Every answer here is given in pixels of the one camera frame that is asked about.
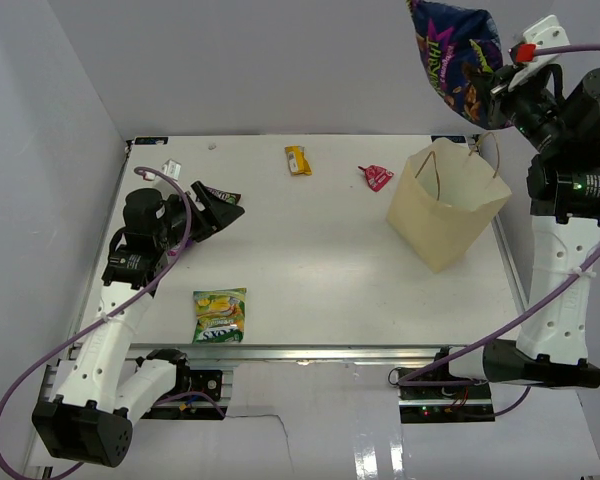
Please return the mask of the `dark blue chips bag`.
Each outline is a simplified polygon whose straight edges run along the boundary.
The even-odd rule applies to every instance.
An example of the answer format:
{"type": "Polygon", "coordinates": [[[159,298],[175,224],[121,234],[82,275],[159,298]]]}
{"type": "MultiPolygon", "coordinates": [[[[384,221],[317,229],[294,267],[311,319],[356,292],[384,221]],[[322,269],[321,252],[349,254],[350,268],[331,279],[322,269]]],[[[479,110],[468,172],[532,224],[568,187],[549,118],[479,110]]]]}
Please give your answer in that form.
{"type": "Polygon", "coordinates": [[[488,130],[487,107],[473,84],[477,74],[503,66],[492,15],[433,1],[406,3],[427,80],[455,113],[488,130]]]}

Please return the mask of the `purple white snack packet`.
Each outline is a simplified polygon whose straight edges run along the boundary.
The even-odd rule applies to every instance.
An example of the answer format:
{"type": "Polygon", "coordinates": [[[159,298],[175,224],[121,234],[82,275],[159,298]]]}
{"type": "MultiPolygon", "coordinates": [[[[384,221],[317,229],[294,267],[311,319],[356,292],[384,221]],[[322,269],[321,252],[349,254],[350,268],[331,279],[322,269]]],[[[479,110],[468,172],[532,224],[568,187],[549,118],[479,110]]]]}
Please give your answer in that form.
{"type": "MultiPolygon", "coordinates": [[[[191,241],[187,240],[184,243],[184,249],[188,249],[191,246],[191,241]]],[[[177,252],[181,249],[181,243],[176,244],[173,248],[171,248],[168,252],[167,255],[169,257],[174,257],[177,255],[177,252]]]]}

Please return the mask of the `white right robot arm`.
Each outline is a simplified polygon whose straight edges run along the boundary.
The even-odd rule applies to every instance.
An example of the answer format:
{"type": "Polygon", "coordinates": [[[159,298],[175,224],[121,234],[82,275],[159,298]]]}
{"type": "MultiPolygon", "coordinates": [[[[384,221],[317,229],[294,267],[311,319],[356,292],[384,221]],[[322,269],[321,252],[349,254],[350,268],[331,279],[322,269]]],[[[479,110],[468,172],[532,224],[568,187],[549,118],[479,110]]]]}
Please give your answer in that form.
{"type": "Polygon", "coordinates": [[[492,127],[511,123],[536,149],[527,173],[534,235],[530,307],[515,340],[500,333],[436,357],[433,390],[452,399],[468,381],[545,388],[597,388],[588,360],[586,312],[593,264],[600,257],[600,68],[569,95],[562,70],[549,64],[514,77],[506,66],[472,79],[492,127]]]}

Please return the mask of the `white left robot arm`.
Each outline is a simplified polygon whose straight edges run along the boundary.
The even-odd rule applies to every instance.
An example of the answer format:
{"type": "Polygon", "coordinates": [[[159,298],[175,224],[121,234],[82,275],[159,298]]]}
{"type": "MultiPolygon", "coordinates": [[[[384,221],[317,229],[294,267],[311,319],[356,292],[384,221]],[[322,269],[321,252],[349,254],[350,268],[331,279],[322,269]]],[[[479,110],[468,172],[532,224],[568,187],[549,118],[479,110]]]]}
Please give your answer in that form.
{"type": "Polygon", "coordinates": [[[208,239],[244,213],[200,181],[192,189],[164,197],[142,188],[126,196],[123,225],[109,243],[96,326],[55,396],[32,414],[51,456],[115,468],[129,451],[134,425],[159,400],[189,392],[188,359],[178,349],[156,349],[138,358],[129,379],[120,375],[158,284],[176,262],[168,253],[208,239]]]}

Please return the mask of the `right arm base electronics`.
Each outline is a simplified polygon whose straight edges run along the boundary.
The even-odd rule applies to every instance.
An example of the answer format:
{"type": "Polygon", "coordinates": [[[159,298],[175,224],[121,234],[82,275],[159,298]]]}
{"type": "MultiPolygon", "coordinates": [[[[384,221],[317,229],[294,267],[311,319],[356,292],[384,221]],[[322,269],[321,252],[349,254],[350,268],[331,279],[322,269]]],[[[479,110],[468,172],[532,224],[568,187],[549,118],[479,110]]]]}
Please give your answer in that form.
{"type": "Polygon", "coordinates": [[[426,373],[415,386],[399,386],[412,369],[396,367],[387,380],[398,389],[400,421],[407,424],[492,422],[495,411],[489,384],[451,376],[446,369],[426,373]]]}

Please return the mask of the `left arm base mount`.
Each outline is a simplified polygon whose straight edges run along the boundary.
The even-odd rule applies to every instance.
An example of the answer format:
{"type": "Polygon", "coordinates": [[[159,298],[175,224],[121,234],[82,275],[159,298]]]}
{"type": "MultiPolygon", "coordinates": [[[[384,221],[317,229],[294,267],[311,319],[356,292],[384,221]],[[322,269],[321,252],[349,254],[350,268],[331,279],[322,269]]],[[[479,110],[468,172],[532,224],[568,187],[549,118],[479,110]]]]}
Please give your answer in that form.
{"type": "Polygon", "coordinates": [[[231,397],[230,370],[192,370],[183,396],[149,410],[142,419],[178,421],[221,421],[231,397]]]}

